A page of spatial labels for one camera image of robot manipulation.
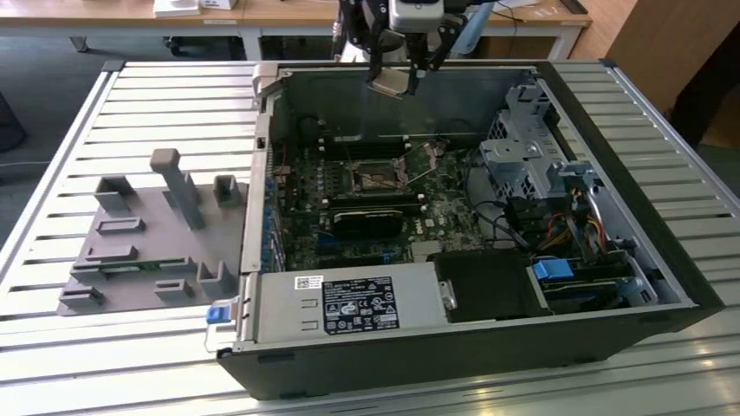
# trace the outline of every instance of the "warning label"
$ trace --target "warning label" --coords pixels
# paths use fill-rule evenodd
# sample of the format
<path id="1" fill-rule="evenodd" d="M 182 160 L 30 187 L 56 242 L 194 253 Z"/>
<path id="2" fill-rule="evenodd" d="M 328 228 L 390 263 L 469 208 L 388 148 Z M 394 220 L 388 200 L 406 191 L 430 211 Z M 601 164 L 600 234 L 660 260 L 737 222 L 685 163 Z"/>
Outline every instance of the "warning label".
<path id="1" fill-rule="evenodd" d="M 400 328 L 389 276 L 324 282 L 322 297 L 329 335 Z"/>

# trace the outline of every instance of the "white label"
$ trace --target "white label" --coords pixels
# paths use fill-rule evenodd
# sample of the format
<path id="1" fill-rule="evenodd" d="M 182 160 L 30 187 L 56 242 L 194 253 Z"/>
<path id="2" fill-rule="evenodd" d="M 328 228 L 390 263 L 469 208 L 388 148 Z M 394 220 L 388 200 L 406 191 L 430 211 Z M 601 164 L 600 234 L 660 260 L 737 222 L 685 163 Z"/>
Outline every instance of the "white label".
<path id="1" fill-rule="evenodd" d="M 204 20 L 204 24 L 236 24 L 236 20 Z"/>
<path id="2" fill-rule="evenodd" d="M 297 276 L 296 277 L 296 290 L 301 289 L 321 289 L 322 276 Z"/>

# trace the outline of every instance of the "black cable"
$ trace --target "black cable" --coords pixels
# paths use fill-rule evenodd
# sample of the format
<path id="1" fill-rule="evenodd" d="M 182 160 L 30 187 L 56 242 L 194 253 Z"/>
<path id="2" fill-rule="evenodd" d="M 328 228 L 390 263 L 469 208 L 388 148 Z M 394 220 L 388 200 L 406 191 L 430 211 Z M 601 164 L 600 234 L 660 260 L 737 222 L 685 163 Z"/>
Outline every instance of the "black cable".
<path id="1" fill-rule="evenodd" d="M 493 14 L 494 14 L 496 16 L 506 17 L 506 18 L 510 19 L 510 21 L 513 22 L 513 36 L 510 37 L 509 52 L 508 52 L 508 54 L 506 54 L 506 59 L 510 59 L 510 54 L 513 53 L 513 42 L 516 41 L 517 32 L 518 32 L 518 22 L 524 22 L 524 20 L 517 19 L 517 18 L 513 16 L 513 9 L 512 9 L 506 4 L 501 3 L 500 0 L 496 1 L 496 3 L 500 4 L 501 6 L 504 6 L 506 9 L 509 9 L 509 14 L 510 14 L 510 16 L 506 16 L 506 15 L 498 13 L 497 11 L 493 11 Z"/>
<path id="2" fill-rule="evenodd" d="M 473 212 L 477 214 L 478 218 L 480 218 L 482 221 L 485 221 L 488 224 L 490 224 L 490 225 L 493 226 L 493 228 L 497 228 L 498 230 L 501 230 L 502 232 L 505 232 L 505 233 L 509 235 L 509 237 L 512 237 L 512 238 L 514 239 L 514 241 L 516 241 L 517 244 L 521 246 L 521 248 L 529 250 L 530 247 L 529 247 L 529 243 L 526 242 L 526 240 L 525 240 L 513 230 L 508 229 L 508 228 L 504 227 L 501 224 L 496 224 L 496 222 L 494 222 L 492 219 L 489 219 L 488 217 L 485 217 L 485 216 L 481 214 L 481 212 L 477 211 L 477 206 L 478 206 L 480 204 L 482 204 L 482 203 L 488 203 L 488 204 L 493 203 L 493 204 L 496 204 L 497 201 L 481 201 L 481 202 L 478 202 L 477 204 L 473 205 L 473 201 L 470 200 L 470 194 L 469 194 L 466 188 L 468 188 L 468 181 L 469 181 L 469 179 L 470 179 L 470 171 L 473 170 L 473 161 L 472 161 L 470 158 L 472 158 L 472 155 L 473 155 L 473 153 L 474 153 L 476 150 L 477 150 L 477 148 L 476 148 L 476 149 L 472 149 L 472 150 L 468 152 L 466 157 L 465 157 L 465 158 L 466 158 L 466 163 L 465 163 L 465 165 L 466 165 L 466 171 L 465 171 L 465 179 L 464 179 L 464 181 L 462 181 L 462 191 L 464 191 L 464 194 L 465 194 L 465 201 L 466 201 L 466 204 L 468 204 L 468 206 L 470 207 L 470 209 L 473 210 Z"/>

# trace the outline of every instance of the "cable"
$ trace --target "cable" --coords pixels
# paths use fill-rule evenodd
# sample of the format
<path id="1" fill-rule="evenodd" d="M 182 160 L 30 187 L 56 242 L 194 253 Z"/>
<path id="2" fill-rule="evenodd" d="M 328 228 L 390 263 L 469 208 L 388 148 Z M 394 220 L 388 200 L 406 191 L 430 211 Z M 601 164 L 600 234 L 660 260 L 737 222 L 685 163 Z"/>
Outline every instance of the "cable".
<path id="1" fill-rule="evenodd" d="M 13 162 L 13 163 L 2 163 L 0 167 L 9 167 L 9 166 L 25 166 L 25 165 L 48 165 L 50 160 L 45 161 L 32 161 L 32 162 Z"/>
<path id="2" fill-rule="evenodd" d="M 469 194 L 466 188 L 468 188 L 468 181 L 469 181 L 469 179 L 470 179 L 470 171 L 473 170 L 473 161 L 472 161 L 470 157 L 472 157 L 472 155 L 473 155 L 473 153 L 474 153 L 476 150 L 477 150 L 477 148 L 476 148 L 476 149 L 472 149 L 472 150 L 466 153 L 466 156 L 465 156 L 465 159 L 466 159 L 466 163 L 465 163 L 466 170 L 465 170 L 465 179 L 464 179 L 464 181 L 462 181 L 462 192 L 465 193 L 465 201 L 466 201 L 466 204 L 468 204 L 468 206 L 470 207 L 470 209 L 473 210 L 473 212 L 477 214 L 477 217 L 478 217 L 482 221 L 485 221 L 488 224 L 490 224 L 490 225 L 493 226 L 494 229 L 498 229 L 498 230 L 501 230 L 502 232 L 505 232 L 506 235 L 508 235 L 509 237 L 513 238 L 513 240 L 517 242 L 517 244 L 521 246 L 521 248 L 529 250 L 529 249 L 530 249 L 529 243 L 528 243 L 526 240 L 518 235 L 518 233 L 517 233 L 516 231 L 510 230 L 509 228 L 504 227 L 501 224 L 497 224 L 492 219 L 489 219 L 488 217 L 485 217 L 485 216 L 481 214 L 480 211 L 477 211 L 477 206 L 478 206 L 478 205 L 481 205 L 482 203 L 494 204 L 494 205 L 496 205 L 497 201 L 481 201 L 481 202 L 478 202 L 478 203 L 474 204 L 474 205 L 473 205 L 473 201 L 470 201 L 470 194 Z"/>
<path id="3" fill-rule="evenodd" d="M 516 17 L 513 16 L 513 9 L 512 9 L 505 3 L 501 3 L 500 1 L 501 1 L 501 0 L 497 0 L 496 3 L 497 3 L 498 5 L 501 5 L 501 6 L 504 6 L 506 9 L 509 9 L 509 14 L 510 14 L 510 16 L 506 16 L 506 15 L 498 13 L 497 11 L 493 11 L 492 13 L 493 13 L 493 15 L 496 15 L 496 16 L 506 17 L 506 18 L 510 19 L 510 21 L 513 22 L 513 36 L 510 37 L 509 52 L 508 52 L 508 54 L 506 54 L 506 59 L 510 59 L 510 54 L 513 53 L 513 42 L 514 42 L 514 40 L 516 40 L 516 38 L 517 38 L 517 32 L 518 32 L 518 23 L 522 23 L 524 20 L 521 20 L 521 19 L 518 19 L 518 18 L 516 18 Z"/>

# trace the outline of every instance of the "metal bracket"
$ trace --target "metal bracket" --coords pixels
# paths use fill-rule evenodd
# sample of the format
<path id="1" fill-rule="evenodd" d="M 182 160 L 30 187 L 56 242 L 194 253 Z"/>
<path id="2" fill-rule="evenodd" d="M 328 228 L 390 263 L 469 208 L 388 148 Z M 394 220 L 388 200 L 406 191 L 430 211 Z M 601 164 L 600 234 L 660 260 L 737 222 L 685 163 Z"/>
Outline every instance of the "metal bracket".
<path id="1" fill-rule="evenodd" d="M 252 88 L 254 97 L 262 98 L 280 88 L 280 67 L 277 63 L 265 62 L 254 65 Z"/>

